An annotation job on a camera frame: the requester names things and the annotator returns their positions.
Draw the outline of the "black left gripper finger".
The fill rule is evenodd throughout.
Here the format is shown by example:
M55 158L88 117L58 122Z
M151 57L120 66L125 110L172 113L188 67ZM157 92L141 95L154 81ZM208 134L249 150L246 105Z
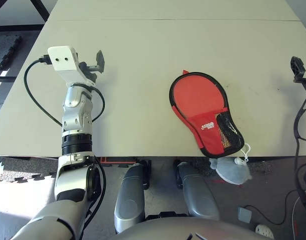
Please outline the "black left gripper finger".
M103 73L105 67L105 60L101 50L96 54L96 71Z

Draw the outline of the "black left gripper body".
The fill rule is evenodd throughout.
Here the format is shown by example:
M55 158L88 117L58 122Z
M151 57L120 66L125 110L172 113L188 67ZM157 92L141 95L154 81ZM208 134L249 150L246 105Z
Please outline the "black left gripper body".
M94 72L99 71L99 65L87 65L86 62L80 62L78 66L87 79L96 82L97 75Z

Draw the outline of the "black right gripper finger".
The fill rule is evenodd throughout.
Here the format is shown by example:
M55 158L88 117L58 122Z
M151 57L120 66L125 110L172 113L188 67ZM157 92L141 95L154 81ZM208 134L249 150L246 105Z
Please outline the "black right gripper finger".
M304 77L305 68L304 63L299 57L293 56L291 58L291 69L294 73L294 82L300 82Z

